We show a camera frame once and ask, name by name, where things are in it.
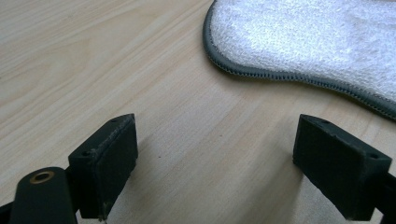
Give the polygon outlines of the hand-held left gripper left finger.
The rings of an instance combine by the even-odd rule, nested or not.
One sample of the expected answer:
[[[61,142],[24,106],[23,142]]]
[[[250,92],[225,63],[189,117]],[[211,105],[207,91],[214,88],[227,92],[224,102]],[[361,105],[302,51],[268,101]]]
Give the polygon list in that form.
[[[133,114],[109,120],[68,156],[82,217],[107,219],[137,158]]]

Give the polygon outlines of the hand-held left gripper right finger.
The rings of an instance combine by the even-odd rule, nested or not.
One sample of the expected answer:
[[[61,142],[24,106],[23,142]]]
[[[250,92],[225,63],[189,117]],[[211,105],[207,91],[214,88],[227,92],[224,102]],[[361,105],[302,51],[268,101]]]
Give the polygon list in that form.
[[[301,115],[293,163],[345,219],[369,221],[377,209],[392,220],[392,158],[340,127]]]

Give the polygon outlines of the white towel with grey trim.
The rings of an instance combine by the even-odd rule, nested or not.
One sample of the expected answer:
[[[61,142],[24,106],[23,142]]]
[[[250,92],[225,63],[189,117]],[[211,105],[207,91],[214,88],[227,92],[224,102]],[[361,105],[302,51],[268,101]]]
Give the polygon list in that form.
[[[214,0],[203,44],[229,73],[338,91],[396,120],[396,0]]]

